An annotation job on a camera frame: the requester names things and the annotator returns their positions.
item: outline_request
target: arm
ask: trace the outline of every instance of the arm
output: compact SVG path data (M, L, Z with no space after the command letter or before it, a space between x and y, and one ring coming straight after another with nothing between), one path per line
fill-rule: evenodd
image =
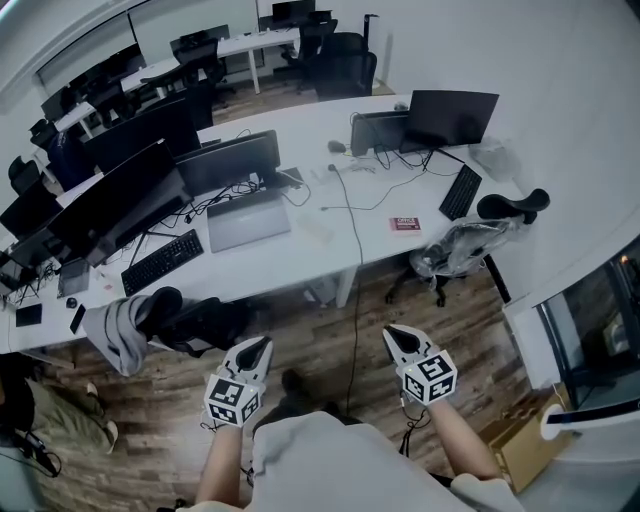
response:
M502 478L493 454L469 424L446 400L427 407L456 475L469 473L479 480Z
M196 503L219 501L234 507L240 497L242 429L224 425L218 429L202 472Z

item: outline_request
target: silver laptop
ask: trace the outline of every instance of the silver laptop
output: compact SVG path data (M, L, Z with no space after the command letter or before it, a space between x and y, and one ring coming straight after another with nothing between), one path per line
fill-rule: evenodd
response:
M211 252L291 231L280 190L264 190L207 208Z

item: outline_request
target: white wall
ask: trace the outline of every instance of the white wall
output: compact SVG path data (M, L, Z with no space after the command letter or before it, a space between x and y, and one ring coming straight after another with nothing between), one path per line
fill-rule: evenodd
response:
M260 0L261 14L270 0ZM514 301L541 302L640 233L640 23L624 0L317 0L339 31L372 20L377 75L394 91L500 94L488 132L514 139L525 189L551 207L495 254Z
M38 71L45 91L53 95L87 69L135 42L127 14L116 16L65 48Z
M231 36L236 36L258 25L255 0L153 0L130 15L148 64L170 58L171 41L182 35L229 25Z

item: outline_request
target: monitor screen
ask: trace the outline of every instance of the monitor screen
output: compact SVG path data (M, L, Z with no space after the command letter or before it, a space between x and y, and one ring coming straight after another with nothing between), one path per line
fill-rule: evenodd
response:
M177 175L175 163L164 141L158 141L131 157L111 173L105 175L86 192L76 198L49 225L49 230L71 249L76 257L88 258L93 249L123 219L143 205L169 175ZM158 223L162 218L149 219ZM131 233L126 244L140 234Z
M0 215L0 224L18 240L22 240L61 211L56 196L41 181L37 181Z
M414 91L407 138L430 148L478 144L497 102L497 94Z
M273 4L273 21L291 22L306 19L310 13L316 10L315 0L297 0L295 2L280 2Z
M200 148L185 99L143 111L88 140L84 148L100 170L107 174L160 139L166 141L174 157Z
M280 166L278 137L270 130L213 144L183 155L176 165L193 196L247 181L252 173L269 186Z
M404 153L429 149L419 142L406 141L405 131L409 112L391 111L357 114L351 128L351 154L363 156L373 149L376 153L397 151Z

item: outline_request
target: black keyboard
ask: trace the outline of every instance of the black keyboard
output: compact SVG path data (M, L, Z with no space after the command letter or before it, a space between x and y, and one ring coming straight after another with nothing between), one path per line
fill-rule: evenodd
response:
M122 273L124 292L131 297L203 252L198 235L192 229L125 270Z
M456 220L469 213L469 208L471 208L473 198L476 197L481 181L482 178L469 167L466 165L462 167L456 181L451 185L447 197L440 205L440 211L447 219Z

